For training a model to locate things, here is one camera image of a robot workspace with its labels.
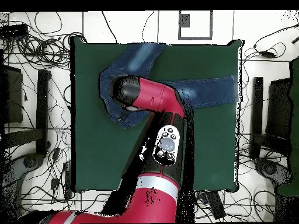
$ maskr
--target white floor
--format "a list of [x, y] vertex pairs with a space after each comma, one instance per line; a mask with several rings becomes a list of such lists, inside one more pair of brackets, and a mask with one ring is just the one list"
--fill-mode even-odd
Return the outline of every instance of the white floor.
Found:
[[[178, 11], [157, 11], [147, 10], [141, 12], [104, 12], [106, 19], [109, 23], [111, 30], [113, 31], [118, 43], [136, 43], [136, 42], [162, 42], [168, 44], [220, 44], [225, 45], [232, 39], [245, 40], [243, 47], [243, 58], [246, 55], [253, 53], [254, 50], [251, 49], [244, 54], [244, 52], [252, 48], [255, 42], [257, 42], [263, 36], [273, 33], [276, 30], [282, 29], [287, 26], [295, 25], [299, 22], [298, 11], [286, 11], [286, 10], [214, 10], [213, 12], [213, 39], [212, 40], [178, 40]], [[55, 12], [42, 12], [36, 17], [36, 22], [38, 29], [42, 33], [54, 32], [54, 35], [81, 32], [86, 37], [88, 43], [115, 43], [115, 39], [111, 34], [105, 19], [101, 12], [59, 12], [59, 16], [62, 21], [62, 28], [60, 31], [60, 20]], [[34, 29], [34, 17], [36, 13], [11, 13], [9, 18], [10, 21], [19, 21], [31, 24]], [[195, 19], [190, 19], [190, 27], [194, 28], [197, 25]], [[202, 26], [202, 32], [207, 29], [209, 21], [203, 20], [198, 24], [198, 27]], [[30, 34], [36, 36], [37, 34], [30, 30]], [[264, 77], [264, 95], [263, 98], [268, 98], [268, 87], [271, 81], [276, 79], [288, 78], [290, 76], [288, 62], [299, 56], [299, 42], [292, 44], [291, 41], [299, 36], [299, 29], [288, 29], [282, 31], [278, 34], [274, 34], [270, 37], [264, 38], [258, 43], [257, 49], [259, 51], [267, 50], [276, 43], [284, 43], [286, 46], [285, 53], [275, 59], [266, 59], [261, 56], [254, 57], [247, 61], [244, 66], [248, 73], [246, 76], [244, 67], [242, 67], [242, 80], [244, 82], [243, 87], [247, 85], [247, 95], [245, 90], [243, 91], [244, 101], [241, 107], [248, 106], [251, 104], [251, 90], [252, 90], [252, 80], [253, 77], [261, 76]], [[277, 46], [277, 53], [280, 55], [283, 52], [283, 47], [281, 45]], [[18, 49], [14, 49], [13, 54], [9, 57], [9, 61], [6, 64], [20, 68], [23, 73], [23, 83], [24, 90], [26, 91], [28, 101], [23, 102], [25, 110], [28, 112], [33, 125], [36, 120], [36, 94], [33, 91], [36, 87], [37, 82], [37, 71], [33, 69], [29, 64], [19, 64], [20, 62], [26, 62], [22, 55], [18, 54]], [[52, 111], [49, 112], [49, 118], [51, 124], [49, 124], [48, 139], [53, 144], [53, 146], [60, 141], [63, 135], [63, 140], [66, 144], [70, 144], [70, 113], [67, 109], [67, 104], [63, 100], [61, 94], [64, 89], [70, 84], [69, 71], [63, 70], [61, 68], [52, 68], [50, 71], [53, 74], [53, 80], [50, 81], [50, 93], [49, 96], [49, 107], [54, 107]], [[70, 101], [70, 90], [66, 91], [66, 99]], [[264, 101], [264, 119], [263, 119], [263, 131], [265, 131], [266, 126], [266, 109], [267, 101]], [[249, 133], [249, 123], [251, 117], [250, 107], [244, 108], [241, 113], [242, 123], [244, 125], [244, 130], [241, 128], [241, 132]], [[6, 131], [14, 132], [20, 130], [30, 129], [32, 126], [26, 113], [23, 113], [23, 122], [21, 124], [10, 124], [9, 128], [7, 126]], [[241, 138], [240, 147], [246, 148], [245, 138]], [[60, 143], [60, 148], [65, 148], [65, 154], [59, 162], [56, 163], [55, 171], [60, 174], [59, 171], [62, 169], [62, 164], [66, 160], [70, 160], [71, 152], [68, 146], [63, 142]], [[34, 152], [35, 144], [29, 143], [19, 147], [12, 155], [12, 158], [18, 157], [20, 155]], [[240, 156], [241, 161], [248, 160], [246, 157]], [[286, 165], [286, 160], [282, 159], [281, 164]], [[256, 215], [253, 208], [253, 201], [250, 197], [253, 197], [255, 193], [261, 190], [268, 190], [273, 192], [273, 187], [269, 180], [261, 177], [255, 172], [254, 167], [250, 169], [249, 167], [254, 166], [251, 162], [240, 165], [239, 168], [239, 182], [240, 189], [235, 193], [219, 192], [223, 200], [225, 211], [227, 214], [237, 216], [238, 218], [231, 216], [226, 216], [225, 221], [239, 222], [260, 222], [261, 220]], [[29, 173], [26, 176], [26, 181], [22, 187], [22, 194], [26, 194], [34, 186], [39, 186], [43, 188], [45, 192], [50, 191], [51, 176], [49, 175], [47, 162], [38, 170]], [[32, 189], [29, 195], [25, 196], [23, 199], [23, 207], [29, 210], [39, 209], [39, 210], [49, 210], [57, 209], [61, 210], [67, 207], [67, 204], [56, 202], [51, 204], [51, 197], [44, 193], [44, 191], [38, 188]], [[101, 191], [86, 191], [82, 194], [75, 196], [73, 201], [70, 201], [70, 209], [81, 209], [88, 211], [99, 212], [104, 204], [104, 201], [108, 198], [107, 195], [100, 195]], [[62, 190], [58, 191], [58, 195], [55, 197], [63, 200]], [[265, 205], [269, 205], [272, 210], [274, 210], [275, 198], [268, 193], [260, 193], [256, 197], [256, 202], [263, 205], [264, 210], [258, 207], [258, 214], [265, 222], [271, 222], [273, 220], [272, 215], [267, 212]], [[211, 212], [201, 206], [196, 213], [197, 222], [219, 222], [215, 221]]]

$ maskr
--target denim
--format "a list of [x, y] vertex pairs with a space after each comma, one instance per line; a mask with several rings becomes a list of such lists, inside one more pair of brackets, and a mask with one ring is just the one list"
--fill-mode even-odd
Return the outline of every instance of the denim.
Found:
[[[124, 129], [133, 127], [149, 115], [147, 111], [129, 112], [122, 109], [109, 96], [109, 85], [119, 75], [135, 75], [148, 78], [155, 60], [163, 52], [164, 44], [130, 44], [126, 50], [99, 76], [99, 97], [103, 100], [111, 120]], [[183, 102], [190, 99], [194, 109], [238, 101], [237, 76], [223, 78], [163, 80], [174, 87]]]

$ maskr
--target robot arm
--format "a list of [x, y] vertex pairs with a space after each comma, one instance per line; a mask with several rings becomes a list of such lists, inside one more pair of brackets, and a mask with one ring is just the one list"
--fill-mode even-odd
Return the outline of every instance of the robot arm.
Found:
[[[154, 113], [142, 145], [101, 216], [59, 212], [50, 224], [175, 222], [184, 132], [184, 108], [180, 97], [167, 85], [137, 76], [117, 78], [111, 94], [124, 107]], [[121, 203], [124, 212], [117, 208]]]

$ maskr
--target control panel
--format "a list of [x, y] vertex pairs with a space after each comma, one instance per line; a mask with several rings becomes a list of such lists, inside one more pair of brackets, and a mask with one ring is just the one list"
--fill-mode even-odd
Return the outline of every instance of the control panel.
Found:
[[154, 151], [152, 153], [156, 162], [161, 165], [175, 164], [178, 155], [180, 134], [173, 125], [162, 127], [157, 135]]

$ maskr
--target green table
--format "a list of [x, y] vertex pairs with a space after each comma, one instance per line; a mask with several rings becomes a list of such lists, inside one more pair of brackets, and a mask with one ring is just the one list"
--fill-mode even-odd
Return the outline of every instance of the green table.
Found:
[[277, 192], [282, 196], [299, 196], [299, 57], [290, 62], [290, 78], [292, 87], [290, 97], [293, 102], [291, 116], [291, 154], [288, 168], [293, 179], [289, 184], [278, 187]]
[[[238, 74], [238, 49], [230, 45], [168, 45], [150, 79], [220, 78]], [[148, 119], [129, 129], [110, 120], [98, 96], [99, 73], [127, 44], [84, 44], [75, 38], [75, 149], [77, 191], [116, 190]], [[236, 103], [194, 112], [195, 190], [234, 189]]]

